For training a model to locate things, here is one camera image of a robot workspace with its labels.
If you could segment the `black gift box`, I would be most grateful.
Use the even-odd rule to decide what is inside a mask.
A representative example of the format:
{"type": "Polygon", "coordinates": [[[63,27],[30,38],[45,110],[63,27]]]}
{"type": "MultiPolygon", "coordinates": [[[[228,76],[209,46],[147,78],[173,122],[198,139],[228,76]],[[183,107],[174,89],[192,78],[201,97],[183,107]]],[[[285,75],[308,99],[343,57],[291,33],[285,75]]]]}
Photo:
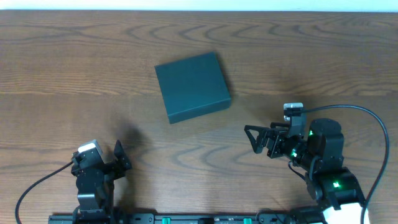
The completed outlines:
{"type": "Polygon", "coordinates": [[[214,52],[155,66],[169,123],[231,106],[231,95],[214,52]]]}

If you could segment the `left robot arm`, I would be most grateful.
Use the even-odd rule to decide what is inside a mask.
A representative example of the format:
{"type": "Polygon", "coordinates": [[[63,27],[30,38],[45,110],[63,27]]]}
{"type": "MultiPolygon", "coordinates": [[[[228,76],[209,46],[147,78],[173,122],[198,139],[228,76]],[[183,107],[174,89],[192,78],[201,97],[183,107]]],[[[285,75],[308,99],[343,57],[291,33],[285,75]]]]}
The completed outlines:
{"type": "Polygon", "coordinates": [[[71,174],[76,177],[79,206],[72,213],[73,223],[127,223],[127,215],[114,206],[114,181],[132,168],[119,140],[115,158],[105,163],[97,140],[82,144],[72,155],[71,174]]]}

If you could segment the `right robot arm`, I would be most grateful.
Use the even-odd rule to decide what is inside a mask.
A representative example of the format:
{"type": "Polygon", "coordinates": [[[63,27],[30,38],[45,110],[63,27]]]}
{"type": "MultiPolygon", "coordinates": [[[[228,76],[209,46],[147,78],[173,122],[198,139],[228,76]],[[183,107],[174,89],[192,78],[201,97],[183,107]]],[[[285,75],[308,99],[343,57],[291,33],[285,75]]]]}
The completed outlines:
{"type": "Polygon", "coordinates": [[[291,210],[284,223],[369,223],[359,181],[343,165],[345,138],[341,125],[329,118],[307,124],[308,112],[302,103],[286,103],[284,122],[244,127],[256,154],[266,152],[271,159],[286,157],[290,169],[305,170],[300,178],[317,204],[291,210]]]}

